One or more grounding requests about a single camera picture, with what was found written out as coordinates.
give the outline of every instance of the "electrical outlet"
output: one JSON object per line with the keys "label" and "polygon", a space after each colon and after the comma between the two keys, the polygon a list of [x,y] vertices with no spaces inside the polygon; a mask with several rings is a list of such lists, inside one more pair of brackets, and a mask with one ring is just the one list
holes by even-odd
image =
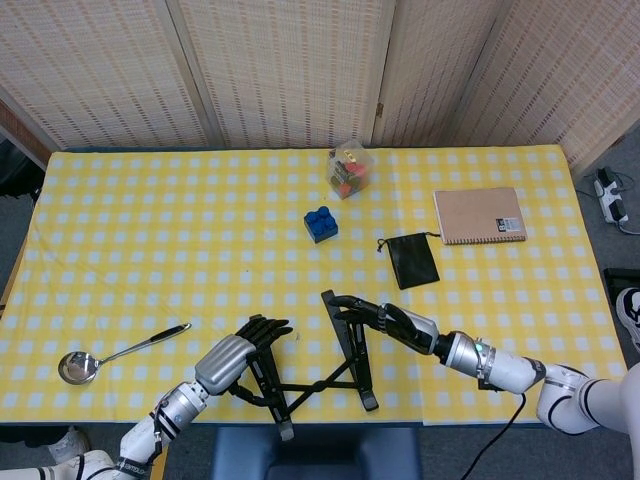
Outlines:
{"label": "electrical outlet", "polygon": [[629,216],[618,193],[618,183],[609,167],[599,168],[593,181],[600,208],[607,223],[625,223]]}

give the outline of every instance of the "brown notebook cover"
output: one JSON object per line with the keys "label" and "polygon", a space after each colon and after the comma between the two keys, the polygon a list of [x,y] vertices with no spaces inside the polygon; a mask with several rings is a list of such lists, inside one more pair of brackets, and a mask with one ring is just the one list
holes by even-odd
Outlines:
{"label": "brown notebook cover", "polygon": [[433,194],[440,235],[447,245],[516,242],[527,231],[513,188],[439,190]]}

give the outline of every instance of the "black drawstring bag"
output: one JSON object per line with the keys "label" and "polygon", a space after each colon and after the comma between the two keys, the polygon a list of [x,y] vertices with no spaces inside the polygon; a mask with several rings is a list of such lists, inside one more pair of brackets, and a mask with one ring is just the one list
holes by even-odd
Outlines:
{"label": "black drawstring bag", "polygon": [[429,249],[427,235],[440,236],[435,233],[424,232],[402,237],[378,239],[379,252],[382,251],[385,243],[389,247],[391,265],[393,265],[393,271],[396,274],[400,290],[440,280],[436,263]]}

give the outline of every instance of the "drawstring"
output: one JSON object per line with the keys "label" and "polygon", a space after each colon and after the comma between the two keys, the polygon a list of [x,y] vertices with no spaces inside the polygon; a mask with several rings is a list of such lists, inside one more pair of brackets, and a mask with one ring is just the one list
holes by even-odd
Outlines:
{"label": "drawstring", "polygon": [[[433,232],[422,232],[425,235],[427,235],[428,237],[439,237],[440,234],[439,233],[433,233]],[[389,243],[389,240],[393,240],[392,238],[379,238],[378,239],[378,252],[382,251],[382,247],[385,246],[386,243]]]}
{"label": "drawstring", "polygon": [[378,239],[378,252],[382,251],[382,247],[384,247],[384,244],[387,243],[387,240],[388,239],[386,239],[386,238],[379,238]]}

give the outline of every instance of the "table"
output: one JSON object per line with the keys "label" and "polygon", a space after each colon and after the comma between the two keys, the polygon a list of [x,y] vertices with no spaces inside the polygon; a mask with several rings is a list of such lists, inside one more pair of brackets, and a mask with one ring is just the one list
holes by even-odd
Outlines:
{"label": "table", "polygon": [[[329,288],[430,316],[442,332],[623,375],[559,147],[372,150],[372,184],[344,201],[324,179],[326,154],[55,154],[0,321],[0,375],[9,381],[0,421],[137,421],[255,313],[295,327],[274,345],[283,381],[324,378],[341,361],[320,299]],[[437,229],[433,190],[504,185],[516,187],[529,240],[448,247],[430,239],[441,281],[400,291],[376,239]],[[302,219],[320,205],[340,232],[314,245]],[[190,332],[118,359],[89,385],[57,376],[67,351],[106,356],[184,321]],[[328,390],[294,422],[481,423],[515,408],[510,395],[477,392],[435,357],[367,333],[380,409],[367,413],[356,392]],[[210,403],[198,420],[270,421],[229,395]],[[530,402],[521,418],[534,409]]]}

